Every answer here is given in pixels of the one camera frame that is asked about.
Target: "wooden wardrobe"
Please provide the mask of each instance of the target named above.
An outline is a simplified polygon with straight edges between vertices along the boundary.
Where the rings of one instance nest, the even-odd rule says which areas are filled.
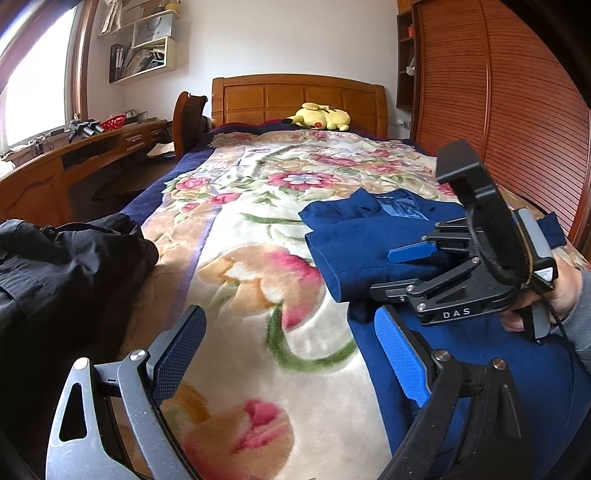
[[[585,249],[589,108],[540,38],[500,0],[415,0],[411,135],[432,155],[459,138],[502,186],[550,212]]]

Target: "pikachu plush toy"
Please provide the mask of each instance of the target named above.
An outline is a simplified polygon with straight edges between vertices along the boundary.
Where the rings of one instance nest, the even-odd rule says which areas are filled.
[[[294,116],[283,120],[285,124],[296,124],[315,130],[336,130],[345,132],[349,129],[351,117],[343,110],[330,108],[328,105],[304,103]]]

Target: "floral blanket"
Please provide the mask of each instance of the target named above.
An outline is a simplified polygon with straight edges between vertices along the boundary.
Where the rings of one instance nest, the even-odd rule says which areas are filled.
[[[375,479],[391,452],[374,389],[298,212],[359,188],[456,199],[435,182],[435,158],[398,141],[300,130],[217,134],[210,146],[203,165],[166,183],[142,227],[160,260],[122,353],[201,305],[205,339],[162,406],[201,476]]]

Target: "wooden desk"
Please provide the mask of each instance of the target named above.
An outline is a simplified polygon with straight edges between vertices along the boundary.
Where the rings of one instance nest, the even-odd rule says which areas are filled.
[[[100,168],[157,141],[166,120],[128,125],[47,152],[0,179],[0,221],[75,222],[68,188]]]

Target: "red basket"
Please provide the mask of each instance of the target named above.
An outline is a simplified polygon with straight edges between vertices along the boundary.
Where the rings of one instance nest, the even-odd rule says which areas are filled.
[[[127,117],[125,114],[121,113],[120,115],[112,116],[111,118],[101,122],[100,125],[105,130],[117,130],[123,126],[126,118]]]

